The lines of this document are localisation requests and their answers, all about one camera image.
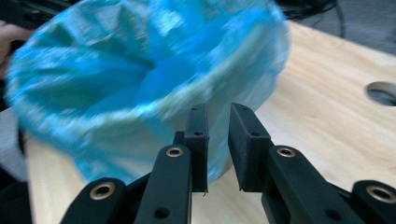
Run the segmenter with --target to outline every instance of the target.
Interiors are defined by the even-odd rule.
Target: person's hand
[[[27,40],[33,31],[19,26],[0,21],[0,79],[6,75],[10,57],[11,42],[14,40]]]

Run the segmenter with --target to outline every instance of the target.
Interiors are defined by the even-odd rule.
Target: plastic bag
[[[205,103],[209,182],[229,159],[232,102],[257,109],[289,55],[272,0],[86,0],[40,27],[8,70],[21,124],[88,180],[129,183]]]

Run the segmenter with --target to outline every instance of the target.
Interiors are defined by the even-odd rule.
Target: wooden table
[[[300,149],[331,183],[375,179],[396,188],[396,108],[366,85],[396,83],[396,58],[291,23],[291,55],[276,92],[256,112],[277,145]],[[69,158],[27,143],[36,223],[58,223],[85,186]],[[231,169],[192,200],[192,223],[266,223],[261,195],[238,191]]]

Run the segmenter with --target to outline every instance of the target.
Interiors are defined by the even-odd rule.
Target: blue plastic bag
[[[257,109],[289,55],[272,0],[86,0],[13,56],[7,99],[88,180],[129,183],[207,104],[209,181],[226,169],[232,102]]]

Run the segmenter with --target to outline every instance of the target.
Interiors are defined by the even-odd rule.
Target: round hole
[[[296,155],[293,150],[284,147],[279,148],[276,152],[283,157],[294,157]]]
[[[179,147],[171,147],[166,150],[166,155],[168,155],[169,157],[179,157],[183,155],[183,150]]]
[[[390,82],[373,82],[366,87],[367,96],[381,105],[396,106],[396,85]]]
[[[369,186],[366,191],[375,199],[383,203],[396,203],[396,195],[378,186]]]
[[[343,217],[341,217],[341,214],[339,214],[337,211],[333,209],[326,209],[325,211],[326,216],[331,218],[334,221],[342,221]]]
[[[90,192],[90,197],[94,200],[103,200],[112,195],[115,189],[113,182],[105,182],[95,186]]]
[[[169,211],[169,209],[167,209],[165,207],[161,207],[161,208],[157,208],[157,210],[155,210],[154,216],[159,219],[164,219],[164,218],[169,217],[170,213],[171,212]]]

